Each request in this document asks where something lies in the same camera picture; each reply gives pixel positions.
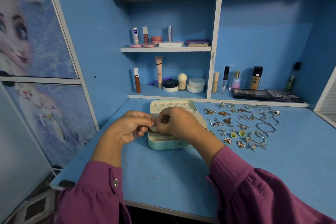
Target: glass perfume vial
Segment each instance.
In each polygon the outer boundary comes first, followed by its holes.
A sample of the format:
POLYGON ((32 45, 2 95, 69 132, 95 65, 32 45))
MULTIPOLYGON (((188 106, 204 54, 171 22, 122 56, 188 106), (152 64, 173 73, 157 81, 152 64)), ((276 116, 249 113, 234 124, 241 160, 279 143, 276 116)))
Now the glass perfume vial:
POLYGON ((229 86, 229 90, 232 90, 232 89, 239 89, 240 87, 240 78, 239 78, 239 74, 240 74, 240 71, 235 71, 234 72, 234 75, 232 77, 232 81, 230 83, 230 86, 229 86))
POLYGON ((226 83, 227 83, 228 77, 229 77, 229 70, 230 70, 230 67, 226 66, 225 70, 224 70, 224 77, 223 77, 223 85, 222 85, 221 94, 225 94, 226 83))

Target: blue tabletop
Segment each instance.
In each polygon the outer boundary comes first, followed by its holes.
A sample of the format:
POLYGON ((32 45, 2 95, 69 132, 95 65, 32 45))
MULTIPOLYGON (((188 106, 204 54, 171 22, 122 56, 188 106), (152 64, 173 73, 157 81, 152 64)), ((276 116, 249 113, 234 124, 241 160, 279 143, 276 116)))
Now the blue tabletop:
MULTIPOLYGON (((128 99, 105 126, 52 181, 77 182, 89 161, 98 139, 106 128, 128 110, 149 112, 150 99, 128 99)), ((204 118, 223 120, 218 114, 205 115, 204 108, 216 109, 215 103, 195 103, 204 118)), ((229 146, 254 167, 263 168, 280 177, 297 197, 311 207, 336 219, 336 143, 335 129, 308 108, 273 107, 281 112, 280 125, 269 134, 267 150, 240 149, 235 141, 229 146)), ((238 114, 233 114, 236 127, 238 114)), ((240 120, 255 131, 258 120, 240 120)), ((220 139, 216 128, 208 125, 220 139)), ((218 199, 208 183, 208 167, 194 148, 153 150, 147 137, 137 139, 123 148, 124 200, 173 211, 216 218, 218 199)))

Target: cabinet door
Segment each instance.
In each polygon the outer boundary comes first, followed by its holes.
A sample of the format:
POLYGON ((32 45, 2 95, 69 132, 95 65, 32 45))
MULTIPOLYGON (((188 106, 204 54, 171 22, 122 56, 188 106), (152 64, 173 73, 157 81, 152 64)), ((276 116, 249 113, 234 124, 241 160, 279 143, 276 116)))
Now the cabinet door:
POLYGON ((6 82, 7 92, 52 165, 65 167, 96 133, 81 86, 6 82))
POLYGON ((77 78, 51 0, 0 0, 0 71, 77 78))

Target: gold perfume cap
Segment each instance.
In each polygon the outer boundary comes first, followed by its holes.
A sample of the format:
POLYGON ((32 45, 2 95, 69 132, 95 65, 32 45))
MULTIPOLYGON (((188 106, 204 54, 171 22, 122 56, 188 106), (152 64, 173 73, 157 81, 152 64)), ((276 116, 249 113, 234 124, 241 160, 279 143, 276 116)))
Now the gold perfume cap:
POLYGON ((235 78, 239 78, 239 74, 240 74, 240 71, 237 71, 237 70, 236 70, 236 71, 234 72, 234 77, 235 77, 235 78))

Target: hand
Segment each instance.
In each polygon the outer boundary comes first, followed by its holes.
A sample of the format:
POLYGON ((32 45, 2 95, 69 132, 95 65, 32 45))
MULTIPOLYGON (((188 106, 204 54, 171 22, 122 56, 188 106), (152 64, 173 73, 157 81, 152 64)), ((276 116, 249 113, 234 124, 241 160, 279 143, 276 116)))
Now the hand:
POLYGON ((191 143, 196 137, 206 133, 206 129, 192 113, 182 107, 163 109, 157 117, 156 127, 161 133, 170 133, 179 140, 191 143))
POLYGON ((128 111, 117 119, 104 133, 116 137, 122 145, 132 142, 137 137, 143 137, 149 127, 155 126, 156 117, 138 111, 128 111))

